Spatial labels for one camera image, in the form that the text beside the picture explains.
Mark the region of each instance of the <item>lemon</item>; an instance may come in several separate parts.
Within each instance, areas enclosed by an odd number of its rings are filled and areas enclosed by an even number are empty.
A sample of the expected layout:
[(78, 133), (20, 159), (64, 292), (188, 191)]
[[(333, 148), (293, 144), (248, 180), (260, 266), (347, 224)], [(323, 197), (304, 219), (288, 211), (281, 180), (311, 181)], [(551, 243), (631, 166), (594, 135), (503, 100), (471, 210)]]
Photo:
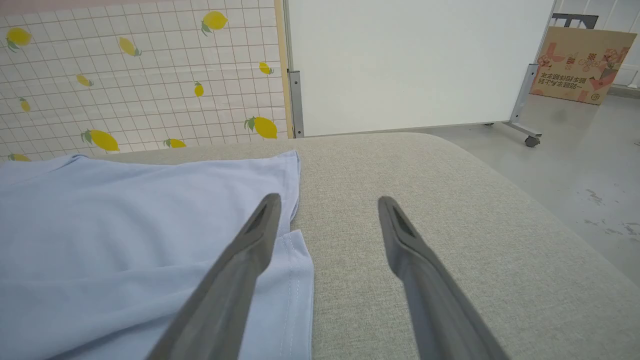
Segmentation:
[(262, 71), (267, 75), (273, 74), (273, 69), (270, 68), (269, 65), (267, 65), (267, 63), (260, 63), (260, 71)]
[(7, 158), (13, 161), (31, 161), (31, 159), (27, 158), (26, 155), (22, 155), (22, 154), (11, 154), (7, 156)]
[(195, 85), (196, 88), (193, 91), (196, 93), (196, 96), (202, 96), (202, 94), (204, 94), (204, 88), (202, 87), (202, 84), (196, 81)]
[(6, 45), (9, 50), (19, 49), (18, 46), (27, 46), (31, 42), (31, 34), (22, 28), (11, 28), (6, 33)]
[(93, 81), (87, 80), (87, 78), (84, 75), (76, 75), (76, 79), (78, 79), (78, 83), (84, 85), (84, 86), (93, 86)]
[(140, 56), (142, 54), (142, 51), (135, 47), (128, 39), (123, 37), (120, 38), (120, 48), (126, 54), (131, 56)]
[(210, 12), (202, 18), (202, 33), (210, 33), (211, 29), (220, 30), (227, 24), (227, 18), (221, 12)]
[(92, 141), (96, 144), (97, 147), (107, 150), (107, 151), (120, 151), (118, 147), (118, 142), (113, 138), (113, 136), (105, 133), (100, 130), (87, 130), (81, 135), (82, 141), (85, 140), (88, 143), (92, 143)]
[(166, 139), (164, 144), (169, 147), (187, 147), (187, 145), (184, 145), (184, 142), (178, 139)]
[(246, 129), (247, 125), (249, 125), (249, 129), (253, 130), (255, 127), (255, 132), (260, 134), (265, 139), (275, 139), (278, 138), (278, 128), (273, 121), (267, 119), (266, 117), (252, 117), (250, 119), (246, 119), (244, 121), (244, 128)]
[(31, 105), (29, 105), (27, 100), (25, 100), (23, 97), (21, 97), (19, 100), (20, 107), (24, 110), (24, 112), (28, 113), (29, 111), (31, 111)]

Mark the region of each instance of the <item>caster wheel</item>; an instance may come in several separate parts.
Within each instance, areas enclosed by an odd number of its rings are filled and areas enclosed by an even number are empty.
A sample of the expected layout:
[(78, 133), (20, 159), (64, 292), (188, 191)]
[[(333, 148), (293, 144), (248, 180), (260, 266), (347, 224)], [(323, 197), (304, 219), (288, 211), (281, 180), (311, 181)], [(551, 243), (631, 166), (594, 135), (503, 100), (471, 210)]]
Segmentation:
[(533, 136), (530, 136), (526, 140), (524, 140), (524, 144), (528, 147), (536, 147), (536, 145), (538, 145), (539, 143), (540, 139)]

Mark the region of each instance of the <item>metal leg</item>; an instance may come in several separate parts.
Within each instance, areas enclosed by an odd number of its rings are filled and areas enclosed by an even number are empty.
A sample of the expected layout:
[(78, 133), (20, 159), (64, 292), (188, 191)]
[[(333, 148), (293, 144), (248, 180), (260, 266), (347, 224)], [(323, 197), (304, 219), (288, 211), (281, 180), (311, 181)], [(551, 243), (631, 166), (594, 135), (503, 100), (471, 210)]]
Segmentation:
[(538, 145), (540, 143), (539, 137), (542, 136), (542, 134), (538, 131), (520, 125), (520, 113), (524, 108), (524, 104), (527, 102), (529, 90), (531, 89), (533, 80), (536, 78), (536, 71), (538, 71), (538, 64), (529, 64), (529, 66), (527, 67), (527, 74), (524, 77), (524, 81), (522, 81), (522, 86), (520, 87), (518, 98), (516, 99), (516, 104), (513, 107), (513, 111), (511, 112), (511, 117), (509, 118), (508, 122), (504, 123), (509, 127), (512, 127), (529, 135), (529, 137), (525, 140), (525, 144), (528, 147), (535, 147), (536, 145)]
[(289, 88), (291, 89), (291, 115), (293, 120), (293, 137), (305, 137), (302, 121), (302, 92), (300, 90), (300, 71), (289, 71)]

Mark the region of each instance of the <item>floor stain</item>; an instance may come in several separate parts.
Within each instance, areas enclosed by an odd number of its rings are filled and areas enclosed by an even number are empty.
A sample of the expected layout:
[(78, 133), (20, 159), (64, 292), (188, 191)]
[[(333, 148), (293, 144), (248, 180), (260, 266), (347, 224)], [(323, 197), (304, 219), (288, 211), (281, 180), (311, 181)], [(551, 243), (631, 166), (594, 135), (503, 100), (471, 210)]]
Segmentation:
[(602, 198), (599, 197), (595, 191), (591, 190), (591, 189), (586, 189), (588, 193), (590, 193), (591, 195), (589, 196), (589, 200), (595, 202), (598, 205), (602, 205)]
[(611, 228), (608, 228), (604, 231), (605, 233), (611, 235), (611, 234), (618, 234), (618, 235), (624, 235), (623, 233), (619, 232), (618, 230), (614, 230)]
[(625, 223), (621, 223), (621, 224), (622, 224), (622, 226), (624, 226), (624, 227), (625, 227), (625, 229), (627, 230), (627, 232), (629, 233), (629, 235), (638, 235), (638, 233), (636, 232), (636, 230), (635, 230), (633, 227), (631, 227), (631, 225), (636, 225), (636, 226), (638, 226), (638, 223), (637, 223), (637, 222), (627, 222), (626, 224), (625, 224)]

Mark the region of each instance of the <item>cardboard box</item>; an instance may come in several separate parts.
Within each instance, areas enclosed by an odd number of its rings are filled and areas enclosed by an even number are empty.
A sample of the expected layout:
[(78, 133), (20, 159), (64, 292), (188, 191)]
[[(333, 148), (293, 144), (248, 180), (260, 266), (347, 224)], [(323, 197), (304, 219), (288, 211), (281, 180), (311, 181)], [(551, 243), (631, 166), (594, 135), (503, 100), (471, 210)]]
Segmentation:
[(531, 93), (600, 105), (636, 34), (549, 26)]

